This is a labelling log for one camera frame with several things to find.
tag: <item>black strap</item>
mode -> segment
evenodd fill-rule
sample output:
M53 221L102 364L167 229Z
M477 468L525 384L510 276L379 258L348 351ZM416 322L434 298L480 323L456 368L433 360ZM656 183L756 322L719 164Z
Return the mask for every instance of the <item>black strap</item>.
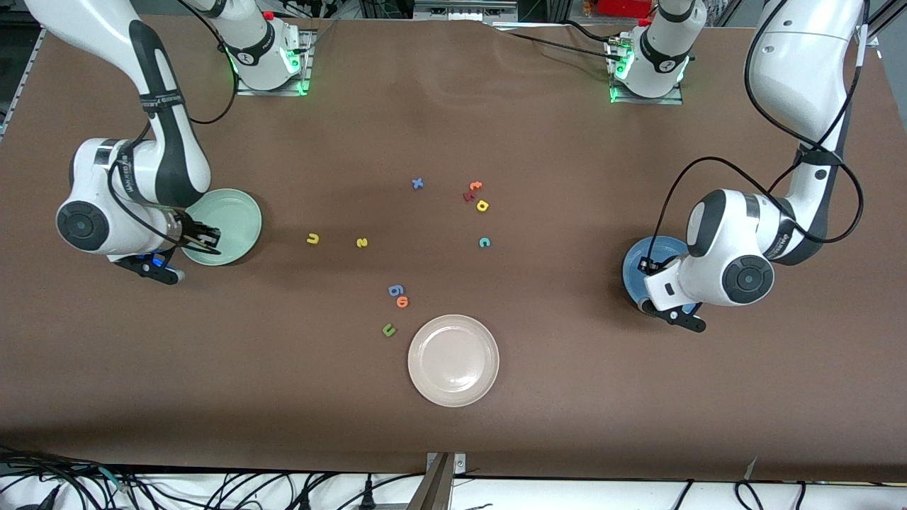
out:
M271 46L274 45L274 25L265 23L265 26L268 28L268 31L261 41L258 41L248 48L238 48L228 44L227 49L230 54L244 65L258 64L258 59L261 58L261 55L266 54L271 49Z
M227 0L214 0L214 5L211 6L211 9L207 11L199 11L201 14L205 15L208 18L216 18L223 14L224 7L227 5Z
M120 149L120 152L116 155L116 162L113 165L113 168L120 168L120 183L122 188L126 191L126 194L129 195L129 200L134 201L135 203L140 203L142 205L150 205L149 201L145 200L145 197L141 196L139 192L139 184L135 180L135 165L132 161L132 143L127 142L123 145L123 148Z
M797 147L796 157L800 162L814 166L838 166L841 164L841 158L834 152L807 149L803 145Z
M687 9L687 11L684 14L673 15L673 14L669 13L668 11L666 11L664 7L659 5L658 13L661 15L661 17L665 18L666 20L670 21L671 23L683 23L683 22L687 21L691 15L693 15L694 6L696 6L696 2L695 1L690 2L689 9Z
M679 54L677 56L668 56L652 47L652 44L649 43L649 30L642 33L642 37L639 38L639 49L642 50L642 54L645 55L646 60L652 62L652 65L655 67L655 72L659 74L668 74L675 69L678 65L683 64L683 61L687 59L689 55L689 50Z
M139 101L141 101L141 108L146 113L159 113L164 108L186 103L180 89L163 93L144 93L139 96Z

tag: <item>white floor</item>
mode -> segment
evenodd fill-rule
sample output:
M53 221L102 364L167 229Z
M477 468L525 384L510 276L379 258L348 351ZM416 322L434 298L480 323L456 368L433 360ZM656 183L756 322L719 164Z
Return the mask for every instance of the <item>white floor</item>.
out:
M222 508L234 509L251 490L275 475L260 476L231 495ZM293 475L292 485L279 480L252 498L261 504L246 503L243 508L284 510L293 494L303 485L306 475ZM375 483L390 475L375 476ZM223 475L142 476L165 492L199 502L207 502L223 482ZM318 487L311 496L312 510L339 510L346 500L362 491L365 475L341 475ZM13 478L0 478L0 487ZM421 477L406 478L375 490L378 504L406 503L415 492ZM488 505L490 510L671 510L675 507L685 482L565 481L565 480L456 480L452 510L474 510ZM26 479L0 494L0 509L15 510L21 505L37 504L56 486L55 482ZM792 510L798 495L795 484L753 484L766 510ZM103 505L96 487L95 497ZM751 508L755 502L744 489L744 500ZM191 510L193 506L158 497L163 510ZM125 494L115 497L118 508L132 508ZM141 509L152 509L140 498ZM358 501L347 508L356 508ZM81 510L82 504L71 487L61 490L54 510ZM743 507L734 496L732 483L694 483L681 506L683 510L721 510ZM907 487L871 485L808 485L801 510L904 510Z

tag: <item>metal frame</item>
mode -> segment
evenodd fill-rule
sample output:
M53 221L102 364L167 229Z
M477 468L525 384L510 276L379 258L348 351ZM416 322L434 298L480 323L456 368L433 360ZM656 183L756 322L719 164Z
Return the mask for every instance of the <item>metal frame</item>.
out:
M444 452L430 460L431 466L406 510L448 510L456 469L456 454Z
M869 16L869 38L872 39L907 10L907 0L887 0Z
M22 78L19 79L19 85L15 88L13 101L9 103L9 110L6 112L3 124L0 125L0 142L3 141L4 134L6 134L6 126L13 120L13 111L15 110L16 104L19 103L19 96L22 95L22 90L25 88L25 80L28 79L28 74L32 71L34 59L38 57L38 50L41 49L41 43L44 42L45 36L47 36L47 30L42 28L41 33L38 34L38 40L34 42L34 49L32 50L32 54L28 57L28 64L25 65L25 70L22 72Z
M743 0L728 0L725 11L721 13L721 15L717 20L715 20L712 26L727 26L727 22L729 22L731 18L734 17L736 10L740 7L740 4L743 4Z

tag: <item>brown paper tabletop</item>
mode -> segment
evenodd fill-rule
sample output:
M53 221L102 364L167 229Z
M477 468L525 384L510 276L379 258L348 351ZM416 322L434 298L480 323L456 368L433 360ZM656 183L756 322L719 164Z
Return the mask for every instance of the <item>brown paper tabletop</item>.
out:
M210 34L150 23L190 112L214 116L230 83ZM733 479L758 456L758 478L902 479L907 145L874 52L846 148L867 197L851 238L775 267L753 306L704 307L702 335L625 295L623 257L688 162L724 156L768 183L794 156L744 94L751 36L704 31L685 104L649 106L610 103L597 57L485 25L340 22L309 96L240 96L195 127L212 189L252 194L264 230L228 267L178 254L175 287L55 231L79 144L143 117L122 73L48 36L0 144L0 439L111 463L404 472L455 450L483 475ZM485 214L461 196L472 181ZM750 191L707 163L663 233L719 187ZM831 233L853 196L841 174ZM414 333L447 313L501 352L469 407L429 403L406 370Z

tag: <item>black cable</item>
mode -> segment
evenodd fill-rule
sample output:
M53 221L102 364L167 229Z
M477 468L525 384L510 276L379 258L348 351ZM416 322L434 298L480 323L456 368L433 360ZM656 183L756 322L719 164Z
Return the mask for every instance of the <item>black cable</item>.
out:
M375 503L375 496L372 494L372 474L369 473L366 478L366 486L363 489L362 501L359 502L359 510L375 510L377 504Z
M250 476L249 478L246 478L245 480L243 480L243 481L239 482L238 484L236 484L235 486L233 486L233 488L231 488L229 491L227 491L226 494L223 491L221 491L220 498L218 499L218 503L215 506L210 506L210 504L211 504L211 502L214 501L214 496L217 495L217 493L211 495L211 499L208 500L206 507L220 509L220 506L223 505L224 502L227 501L227 498L229 498L229 495L235 493L237 491L237 489L239 489L243 485L247 484L248 482L251 482L255 478L262 476L262 475L264 475L264 473L256 473L256 474ZM236 475L236 477L234 477L233 480L231 480L231 481L237 480L240 476L241 476L241 474Z
M678 498L678 501L674 504L673 510L680 510L680 506L683 505L683 499L685 497L687 497L687 492L689 492L689 488L692 486L693 486L693 479L690 478L689 480L687 480L687 485L684 486L682 491L680 491L680 497Z
M308 477L306 478L306 483L305 485L303 485L302 491L298 496L296 496L295 499L293 499L293 501L290 502L286 510L295 510L297 505L301 507L300 510L305 510L306 508L308 508L308 496L312 493L312 491L315 490L315 488L319 485L325 483L330 478L339 475L339 473L324 473L319 479L315 480L310 485L309 480L311 480L313 475L314 473L308 475Z
M25 480L26 478L31 478L32 476L34 476L34 475L22 475L22 476L19 476L19 477L18 477L16 480L14 480L13 483L11 483L10 485L7 485L7 486L5 486L5 487L0 487L0 494L6 492L6 489L12 487L13 485L18 484L19 482Z
M743 506L746 510L754 510L752 507L750 507L750 505L744 503L743 496L740 495L740 487L746 487L747 489L749 489L749 494L753 495L753 499L756 500L756 506L758 506L759 510L765 510L764 507L762 507L762 501L759 500L759 496L756 494L756 490L746 480L740 480L739 482L734 484L734 495L736 496L737 502L740 504L740 506Z
M260 491L261 489L267 487L268 485L273 484L274 482L277 482L279 479L281 479L281 478L283 478L283 477L289 477L289 473L283 473L283 474L281 474L281 475L277 475L277 476L271 478L270 480L268 480L267 482L265 482L264 484L261 484L261 485L259 485L258 487L256 487L255 489L253 489L252 491L250 491L248 494L246 494L246 497L244 497L244 498L242 498L242 499L239 500L239 503L237 503L236 509L235 509L235 510L239 510L240 508L242 508L242 506L243 506L243 505L244 505L244 504L245 504L252 496L254 496L258 491Z
M689 172L689 170L691 168L693 168L694 166L696 166L697 164L699 164L701 162L720 162L720 163L726 165L727 167L731 168L732 170L737 172L741 177L746 179L746 181L748 181L750 184L752 184L754 188L759 190L760 193L764 194L766 196L766 198L770 202L772 202L772 205L774 205L779 211L781 211L782 214L785 214L785 209L781 205L781 202L779 202L777 198L772 196L772 194L770 192L768 192L768 190L763 188L761 184L759 184L755 179L750 177L750 175L748 173L744 172L740 167L736 166L735 164L733 164L732 162L730 162L724 158L719 158L717 156L704 156L704 157L694 160L692 163L687 165L687 167L684 168L683 171L680 172L678 177L674 180L674 183L671 185L671 189L668 191L668 197L665 198L665 201L661 206L661 213L658 216L658 222L655 224L655 233L652 234L652 241L649 242L649 253L646 256L647 259L651 260L651 258L652 258L652 249L655 247L655 239L658 236L658 231L661 229L661 222L665 219L665 210L668 208L668 203L671 201L671 196L674 194L674 190L677 188L678 184L680 184L680 180L683 179L683 176L686 175L687 172ZM843 168L844 171L847 172L847 175L853 181L853 187L856 189L856 193L857 193L857 211L856 211L856 214L853 216L853 221L851 222L850 227L848 227L847 230L845 230L844 233L841 234L840 236L831 238L830 240L824 240L822 238L817 238L814 235L809 234L799 223L797 223L793 219L790 219L789 221L791 221L791 223L794 225L794 228L797 229L800 233L804 234L804 237L809 240L814 240L814 242L822 242L822 243L837 242L839 240L842 240L845 237L849 236L851 234L851 232L853 232L853 229L856 228L857 224L860 222L860 218L863 216L863 187L860 185L860 182L856 179L856 176L853 175L853 172L851 172L850 169L847 168L846 165L844 165L842 163L841 168ZM651 270L652 270L652 268L650 266L647 267L647 274L651 274L651 272L650 272Z
M557 47L559 47L559 48L563 48L563 49L565 49L565 50L571 50L571 51L573 51L573 52L579 52L579 53L581 53L581 54L591 54L591 55L595 55L595 56L600 56L600 57L602 57L602 58L607 58L607 59L609 59L609 60L620 60L620 57L617 56L617 55L615 55L615 54L604 54L604 53L601 53L601 52L593 52L593 51L591 51L591 50L586 50L586 49L583 49L583 48L577 48L576 46L568 46L568 45L566 45L566 44L555 43L555 42L553 42L553 41L546 41L546 40L544 40L544 39L539 39L538 37L532 37L532 36L530 36L530 35L515 34L515 33L513 33L513 32L507 32L507 34L510 34L510 35L512 35L512 36L514 36L514 37L519 37L519 38L521 38L521 39L526 39L527 41L533 41L533 42L535 42L535 43L547 44L547 45L549 45L549 46L557 46Z
M377 489L378 487L380 487L380 486L382 486L382 485L387 485L387 484L390 484L391 482L396 482L397 480L403 480L404 478L412 478L413 476L424 476L424 473L411 473L411 474L409 474L409 475L394 476L393 478L388 478L388 479L386 479L386 480L383 481L383 482L378 482L377 484L373 485L373 486L372 486L372 490ZM343 503L341 506L338 506L338 507L337 507L337 510L343 510L344 508L346 508L347 505L349 505L349 504L355 502L357 499L359 499L360 497L362 497L363 495L365 495L365 493L366 493L366 491L363 491L363 492L361 492L361 493L359 493L359 494L357 494L357 495L354 495L353 497L349 498L349 499L346 500L346 502Z
M197 501L192 501L192 500L190 500L190 499L185 499L185 498L182 498L182 497L178 497L178 496L175 496L175 495L166 493L166 492L163 491L163 489L161 489L160 487L156 486L155 484L148 484L148 486L149 486L150 488L156 490L156 491L158 492L158 494L160 494L160 495L166 497L167 499L170 499L171 501L176 501L177 503L183 503L183 504L185 504L185 505L196 506L196 507L198 507L198 508L207 508L207 506L205 506L204 503L199 503L199 502L197 502Z
M221 111L218 114L218 116L214 117L213 119L211 119L209 121L199 121L197 119L193 119L191 116L189 117L189 120L196 124L202 124L202 125L214 124L215 122L224 118L224 116L227 114L227 112L230 111L230 108L233 107L233 101L236 99L236 95L239 92L239 75L236 74L236 70L233 69L233 60L229 56L229 51L227 51L227 43L224 42L223 38L220 36L220 34L218 34L218 31L215 30L213 26L209 25L208 22L205 21L205 18L203 18L198 13L198 11L196 11L189 4L187 4L185 2L185 0L176 0L176 1L179 2L187 10L189 10L189 12L191 12L193 15L195 15L195 17L198 18L198 20L201 22L202 25L205 25L205 28L207 28L208 31L211 32L211 35L213 35L214 38L217 40L218 51L223 52L227 56L227 64L229 65L229 71L230 71L230 74L233 76L233 91L229 96L229 101L227 102L227 106L224 107L223 111Z
M800 140L801 142L808 144L809 146L811 146L813 149L815 149L817 151L827 152L827 153L834 154L835 156L838 156L835 152L825 149L825 147L823 147L821 143L813 141L813 140L807 138L806 136L802 135L801 133L796 132L796 131L790 129L789 127L783 125L782 123L780 123L775 117L773 117L770 113L768 113L765 110L765 108L762 107L761 104L759 104L759 101L753 95L753 88L752 88L752 85L749 80L749 73L750 73L750 67L753 62L753 55L756 52L756 48L759 46L759 40L762 38L762 35L765 33L766 29L771 24L772 20L774 20L775 17L778 15L778 12L786 4L787 4L787 0L781 0L778 3L778 5L775 6L775 8L772 10L772 12L766 18L765 22L759 26L758 30L756 30L756 35L753 37L753 42L749 46L749 51L746 52L746 62L744 63L744 87L746 88L746 96L749 98L749 101L753 104L753 106L756 108L756 110L759 112L759 114L762 115L767 121L772 123L772 125L774 125L774 127L795 137L797 140ZM869 0L863 0L863 22L868 23L868 19L869 19ZM832 128L834 128L835 124L836 123L832 123L832 125L829 127L829 129L831 130Z
M772 22L773 19L775 19L778 12L780 12L781 8L786 3L787 3L787 0L781 0L781 2L769 14L766 21L764 23L762 23L762 25L756 31L756 35L753 37L753 42L750 45L749 51L746 53L746 64L744 65L744 86L746 88L746 95L749 98L749 101L751 102L751 104L753 104L753 106L759 112L759 114L761 114L766 120L768 120L770 123L772 123L775 127L782 130L783 132L786 132L787 134L790 134L791 136L794 136L796 139L800 140L801 142L808 143L809 145L812 146L812 148L814 150L833 154L837 158L838 162L841 163L839 166L841 166L841 168L844 169L844 171L847 173L848 177L850 177L851 181L853 181L854 187L857 187L858 181L856 180L856 176L853 175L850 168L844 164L841 156L833 151L829 151L828 149L825 149L825 147L823 147L822 144L823 144L823 142L825 142L825 140L828 139L828 137L834 131L834 127L841 121L841 119L844 117L845 113L847 112L847 109L850 107L851 100L853 99L853 95L856 92L856 86L860 82L860 74L861 74L861 71L863 70L863 67L861 65L858 65L853 70L853 79L851 80L850 88L847 91L847 95L844 97L844 102L842 103L841 108L838 110L838 113L834 117L834 120L828 126L828 129L825 130L825 133L822 135L822 137L817 142L814 142L814 141L806 138L805 136L801 135L800 133L797 133L797 132L791 130L790 128L788 128L787 126L781 124L777 119L775 119L768 112L766 112L766 110L762 107L761 104L759 104L759 101L753 95L753 90L752 90L752 86L751 86L750 79L749 79L750 66L752 63L753 54L756 51L756 47L758 46L758 42L759 42L759 39L762 37L762 34L765 32L768 25ZM863 24L864 25L869 23L869 9L870 9L869 0L863 0ZM799 161L795 161L793 165L791 165L787 170L782 172L781 175L779 175L775 179L775 181L772 182L772 185L769 186L768 191L769 192L773 191L775 189L775 187L788 174L790 174L791 172L794 171L794 169L797 167L798 164L799 164ZM863 210L863 196L862 195L863 194L860 191L857 192L857 197L858 197L857 214L858 215L862 215L862 210ZM855 227L856 226L855 223L858 221L859 221L859 219L856 218L854 221L854 224L852 224L852 227ZM804 234L804 237L807 238L808 240L810 240L812 242L818 242L818 243L825 244L825 243L829 243L829 242L837 242L839 240L842 240L843 238L847 237L847 235L850 235L850 232L853 231L853 229L849 229L844 234L837 236L836 238L832 238L830 240L822 240L822 239L816 238L815 236L812 236L812 235L805 235L805 232L803 232L802 230L800 230L800 231L801 231L801 233Z
M798 222L793 221L794 228L797 231L799 231L801 234L803 234L805 239L815 242L815 243L819 243L819 244L830 244L833 242L837 242L839 240L843 240L844 238L849 236L853 232L853 230L856 229L857 224L860 222L860 219L863 216L863 202L864 202L863 187L860 184L860 181L857 179L857 177L853 173L853 171L851 171L850 167L848 167L847 164L844 163L843 159L841 158L841 156L839 154L837 154L836 152L829 151L828 149L825 149L825 147L823 147L823 145L822 145L822 143L828 138L828 136L834 130L835 125L837 125L838 122L841 120L841 118L844 116L844 114L847 111L847 108L850 106L851 100L853 99L853 94L856 91L856 86L860 81L860 72L862 70L862 67L858 66L856 69L854 69L853 79L851 81L850 88L847 91L847 95L844 98L844 103L841 105L841 108L838 111L838 114L834 117L834 121L831 123L831 125L829 125L828 129L825 131L825 133L822 135L822 137L819 139L819 141L810 140L810 139L804 137L803 135L801 135L800 133L797 133L797 132L791 130L787 126L781 124L774 117L772 117L768 112L766 112L765 109L762 107L762 105L759 104L756 97L753 95L752 86L749 81L750 65L752 62L753 53L756 50L756 48L758 47L759 39L762 37L762 34L765 32L766 28L771 23L771 21L775 18L775 16L777 16L777 13L780 11L781 7L783 7L786 3L787 3L787 0L781 0L781 2L775 7L775 9L771 12L771 14L769 14L769 16L767 17L765 22L762 23L762 25L760 25L759 29L756 31L756 35L753 37L753 43L750 45L749 51L746 54L746 64L744 66L744 86L746 88L746 95L749 98L749 101L753 104L753 106L756 108L756 110L759 111L759 113L763 117L765 117L770 123L772 123L775 127L782 130L783 132L786 132L786 133L790 134L791 136L794 136L796 139L800 140L801 142L805 142L805 143L809 144L814 150L833 154L836 157L836 159L838 160L837 166L839 166L842 170L844 170L844 172L847 174L847 177L849 177L851 182L853 183L853 187L856 190L856 195L857 195L857 209L856 209L856 213L853 216L853 221L851 222L850 226L841 235L835 236L830 239L820 238L818 236L814 236L813 234L809 233ZM868 0L864 0L864 2L863 2L863 22L864 23L867 22L868 15L869 15ZM709 161L709 160L722 162L725 165L727 165L730 168L737 171L737 173L739 173L741 176L743 176L745 179L747 179L760 192L762 192L766 196L766 198L768 198L769 201L771 201L772 204L775 205L775 207L777 207L782 212L785 211L785 209L781 207L780 202L778 202L778 200L771 194L771 191L773 191L775 189L775 187L778 185L778 183L781 182L781 180L783 180L787 175L789 175L791 172L794 171L794 169L799 165L799 161L795 161L793 165L791 165L790 167L787 168L787 170L782 172L781 175L778 176L777 179L775 179L775 181L772 183L772 185L769 187L769 189L765 190L755 180L753 180L751 177L749 177L749 175L746 174L746 172L742 171L741 169L736 167L736 165L734 165L733 163L731 163L727 160L724 160L723 158L713 158L713 157L700 158L700 159L695 160L694 162L690 163L687 166L687 168L685 168L679 174L677 179L674 181L674 184L671 186L671 189L668 192L668 197L665 199L665 202L662 205L661 214L658 216L658 223L656 224L656 227L655 227L655 235L652 237L652 241L649 243L649 254L648 254L647 258L651 259L651 257L652 257L652 248L655 246L655 237L658 236L658 230L661 227L661 222L664 220L664 214L665 214L665 210L668 206L668 202L670 201L671 195L674 193L674 190L677 188L677 185L679 184L680 179L695 164L702 162L702 161ZM647 274L650 274L649 271L651 271L651 268L647 269Z
M565 19L565 20L559 21L558 24L559 25L570 25L573 28L576 28L577 30L582 32L582 34L585 35L586 37L589 37L589 39L591 39L593 41L598 41L600 43L607 43L611 37L614 37L614 35L608 35L608 36L604 36L604 37L601 35L595 35L592 32L586 30L586 27L584 27L583 25L580 25L579 23L577 23L571 19Z
M132 149L134 149L136 145L138 145L140 142L142 142L142 139L145 137L145 135L148 134L149 128L151 128L151 123L145 123L145 128L143 130L141 130L141 134L139 134L138 138L135 138L131 142L127 143L124 146L124 148L122 149L122 151L128 152L128 151L131 151ZM142 218L139 218L139 216L137 214L130 211L130 209L128 207L126 207L126 204L122 203L122 201L120 200L120 197L116 193L116 190L113 188L113 174L115 172L121 172L121 171L122 171L122 168L121 168L119 160L114 161L113 165L111 165L110 171L107 172L107 191L113 197L113 201L115 201L117 203L117 205L120 206L120 209L122 209L123 212L128 214L130 218L135 220L142 227L153 232L158 237L166 240L167 242L172 243L174 246L178 246L180 248L184 248L184 249L190 250L190 251L197 251L198 253L207 253L209 255L220 255L220 251L216 250L214 248L205 247L205 249L203 250L201 248L196 248L194 246L191 246L190 244L183 242L181 240L175 240L172 237L170 237L169 235L161 232L160 230L155 229L147 221L143 220Z

